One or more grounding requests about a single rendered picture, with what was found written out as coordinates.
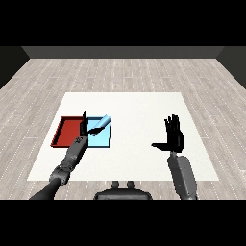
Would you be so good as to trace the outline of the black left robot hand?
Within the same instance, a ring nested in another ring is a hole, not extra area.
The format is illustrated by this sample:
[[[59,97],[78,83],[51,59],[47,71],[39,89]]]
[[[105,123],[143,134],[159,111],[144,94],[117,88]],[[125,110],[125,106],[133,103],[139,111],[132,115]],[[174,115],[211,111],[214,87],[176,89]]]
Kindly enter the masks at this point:
[[[87,117],[86,117],[86,112],[83,113],[83,120],[80,123],[80,136],[89,136],[89,135],[93,135],[96,136],[97,134],[99,134],[101,131],[104,130],[104,127],[99,127],[99,128],[93,128],[91,130],[87,129]]]

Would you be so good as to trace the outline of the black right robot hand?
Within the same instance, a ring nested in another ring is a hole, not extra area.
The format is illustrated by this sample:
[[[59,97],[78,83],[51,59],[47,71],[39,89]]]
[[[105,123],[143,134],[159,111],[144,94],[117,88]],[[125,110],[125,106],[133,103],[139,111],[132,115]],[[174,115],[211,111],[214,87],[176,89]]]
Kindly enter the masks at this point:
[[[164,120],[167,133],[166,143],[153,143],[152,147],[156,147],[161,151],[170,151],[181,153],[185,147],[185,138],[180,129],[179,116],[172,114]]]

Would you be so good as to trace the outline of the red shallow open box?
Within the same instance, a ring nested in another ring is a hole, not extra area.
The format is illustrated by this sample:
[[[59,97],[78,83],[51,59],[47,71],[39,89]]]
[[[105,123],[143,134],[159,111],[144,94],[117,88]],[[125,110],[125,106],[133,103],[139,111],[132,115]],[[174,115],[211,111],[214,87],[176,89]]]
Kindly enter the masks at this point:
[[[68,148],[80,135],[81,116],[63,116],[50,144],[53,148]]]

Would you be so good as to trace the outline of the light blue shallow open box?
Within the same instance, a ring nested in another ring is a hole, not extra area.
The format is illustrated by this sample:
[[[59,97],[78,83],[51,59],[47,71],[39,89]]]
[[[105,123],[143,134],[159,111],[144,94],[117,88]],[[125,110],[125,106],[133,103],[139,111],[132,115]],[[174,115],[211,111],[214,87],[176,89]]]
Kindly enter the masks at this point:
[[[88,119],[87,129],[91,130],[95,128],[95,125],[103,117],[90,117]],[[111,122],[106,127],[104,127],[104,130],[101,131],[96,136],[93,136],[93,135],[88,136],[88,147],[89,148],[109,148],[110,140],[111,140]]]

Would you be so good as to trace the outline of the small blue can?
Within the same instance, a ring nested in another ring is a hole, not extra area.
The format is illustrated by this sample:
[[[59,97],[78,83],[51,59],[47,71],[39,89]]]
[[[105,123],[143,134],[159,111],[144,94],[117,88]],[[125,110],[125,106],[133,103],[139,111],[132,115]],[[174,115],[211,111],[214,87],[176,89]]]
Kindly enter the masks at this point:
[[[96,125],[95,128],[106,127],[111,122],[111,117],[105,115]]]

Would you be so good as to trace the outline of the dark grey robot body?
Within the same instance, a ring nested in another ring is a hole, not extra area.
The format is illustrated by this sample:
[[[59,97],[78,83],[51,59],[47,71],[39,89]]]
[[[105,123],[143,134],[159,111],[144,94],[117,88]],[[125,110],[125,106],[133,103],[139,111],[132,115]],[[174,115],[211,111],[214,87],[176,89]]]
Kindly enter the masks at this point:
[[[120,188],[119,181],[113,181],[111,188],[97,192],[94,200],[152,200],[152,196],[147,191],[136,189],[133,181],[127,181],[126,188]]]

